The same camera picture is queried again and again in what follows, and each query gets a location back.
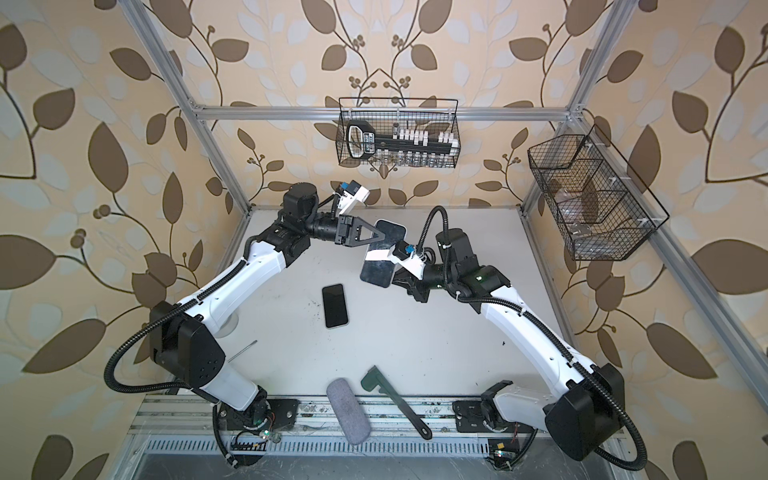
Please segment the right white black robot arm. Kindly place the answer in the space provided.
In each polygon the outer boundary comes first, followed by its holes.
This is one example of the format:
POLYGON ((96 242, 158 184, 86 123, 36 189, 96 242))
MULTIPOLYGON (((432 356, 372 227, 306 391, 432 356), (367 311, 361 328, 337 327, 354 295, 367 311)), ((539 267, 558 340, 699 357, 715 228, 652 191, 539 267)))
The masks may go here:
POLYGON ((486 422, 523 423, 545 431, 573 460, 596 454, 626 471, 648 463, 642 435, 625 409, 625 383, 619 371, 596 365, 547 326, 496 267, 483 265, 468 235, 449 225, 445 208, 433 208, 416 243, 387 233, 384 260, 397 266, 392 284, 425 303, 445 291, 489 320, 525 355, 544 380, 543 396, 517 393, 511 383, 489 389, 486 422))

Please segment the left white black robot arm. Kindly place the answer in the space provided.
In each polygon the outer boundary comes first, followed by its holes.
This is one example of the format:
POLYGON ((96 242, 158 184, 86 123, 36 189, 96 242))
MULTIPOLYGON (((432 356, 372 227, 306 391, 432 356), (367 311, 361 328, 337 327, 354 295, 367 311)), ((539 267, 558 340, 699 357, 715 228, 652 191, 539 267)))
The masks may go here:
POLYGON ((369 195, 369 190, 356 181, 341 183, 325 201, 320 200, 311 183, 291 185, 275 221, 246 240, 240 259, 181 302, 160 302, 153 308, 152 320, 107 361, 103 374, 106 386, 127 394, 188 389, 236 411, 250 408, 259 388, 227 363, 216 334, 245 300, 290 267, 312 240, 359 247, 384 239, 380 230, 350 213, 369 195), (151 339, 152 360, 171 373, 174 381, 127 385, 117 380, 119 361, 145 337, 151 339))

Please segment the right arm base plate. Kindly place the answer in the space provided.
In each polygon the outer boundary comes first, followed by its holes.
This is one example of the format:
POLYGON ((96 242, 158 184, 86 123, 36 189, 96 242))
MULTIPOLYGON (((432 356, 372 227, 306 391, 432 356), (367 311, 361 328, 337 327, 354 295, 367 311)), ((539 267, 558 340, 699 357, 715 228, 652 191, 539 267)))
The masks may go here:
POLYGON ((458 400, 452 403, 452 410, 459 433, 502 435, 499 440, 489 441, 486 457, 497 471, 512 471, 521 463, 538 434, 538 429, 531 426, 503 420, 489 400, 458 400))

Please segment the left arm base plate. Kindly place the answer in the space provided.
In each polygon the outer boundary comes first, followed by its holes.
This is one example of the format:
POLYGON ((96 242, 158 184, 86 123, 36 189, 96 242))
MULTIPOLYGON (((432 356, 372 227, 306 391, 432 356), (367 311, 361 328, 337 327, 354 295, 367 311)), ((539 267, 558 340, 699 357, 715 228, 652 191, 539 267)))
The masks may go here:
POLYGON ((283 431, 293 428, 297 399, 256 399, 244 411, 223 403, 212 407, 212 431, 219 452, 233 469, 252 466, 267 447, 281 441, 283 431))

